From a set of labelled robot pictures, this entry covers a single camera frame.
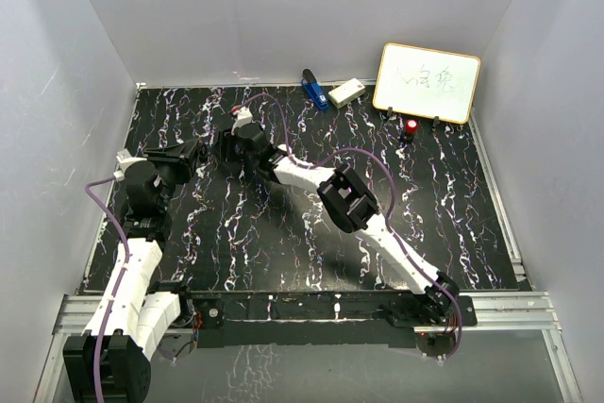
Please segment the black earbud charging case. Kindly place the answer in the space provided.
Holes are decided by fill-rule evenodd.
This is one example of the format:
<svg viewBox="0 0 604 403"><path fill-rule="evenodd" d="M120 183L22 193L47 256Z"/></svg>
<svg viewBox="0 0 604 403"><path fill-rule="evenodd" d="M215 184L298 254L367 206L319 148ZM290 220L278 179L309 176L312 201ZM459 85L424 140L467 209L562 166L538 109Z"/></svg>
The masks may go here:
<svg viewBox="0 0 604 403"><path fill-rule="evenodd" d="M208 151L208 147L205 143L199 144L197 158L200 163L204 163L204 162L208 161L209 151Z"/></svg>

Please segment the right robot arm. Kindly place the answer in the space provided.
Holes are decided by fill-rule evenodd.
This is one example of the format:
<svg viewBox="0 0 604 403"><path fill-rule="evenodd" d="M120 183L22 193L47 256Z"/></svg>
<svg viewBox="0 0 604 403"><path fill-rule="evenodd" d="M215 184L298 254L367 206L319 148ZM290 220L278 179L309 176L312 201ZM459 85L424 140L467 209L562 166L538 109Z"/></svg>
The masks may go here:
<svg viewBox="0 0 604 403"><path fill-rule="evenodd" d="M392 213L380 212L377 198L352 166L300 160L287 145L270 143L255 122L221 131L213 148L221 161L239 162L267 180L316 193L337 228L359 235L401 276L428 322L440 325L449 317L461 322L459 286L402 239L391 225Z"/></svg>

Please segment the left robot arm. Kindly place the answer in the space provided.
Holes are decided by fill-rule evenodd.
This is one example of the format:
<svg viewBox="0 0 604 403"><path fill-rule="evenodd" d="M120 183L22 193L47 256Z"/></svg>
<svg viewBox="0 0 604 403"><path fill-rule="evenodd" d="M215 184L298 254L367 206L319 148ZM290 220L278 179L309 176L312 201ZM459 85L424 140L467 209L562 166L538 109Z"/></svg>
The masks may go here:
<svg viewBox="0 0 604 403"><path fill-rule="evenodd" d="M206 155L197 139L146 149L139 157L118 152L109 181L124 184L125 209L116 215L103 201L95 202L119 235L115 263L92 318L62 350L75 401L143 402L164 334L171 325L192 321L188 286L152 276L171 232L169 204Z"/></svg>

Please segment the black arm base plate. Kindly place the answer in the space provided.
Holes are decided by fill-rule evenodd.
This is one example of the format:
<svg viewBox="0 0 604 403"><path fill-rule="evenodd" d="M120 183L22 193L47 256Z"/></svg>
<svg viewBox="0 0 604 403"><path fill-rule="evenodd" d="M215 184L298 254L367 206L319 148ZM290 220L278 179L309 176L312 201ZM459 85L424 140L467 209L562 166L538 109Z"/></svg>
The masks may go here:
<svg viewBox="0 0 604 403"><path fill-rule="evenodd" d="M191 292L158 282L152 294L175 297L173 327L188 330L199 348L240 345L386 344L413 348L421 329L446 337L478 323L473 301L461 295L461 322L439 324L422 316L419 300L405 290L347 292Z"/></svg>

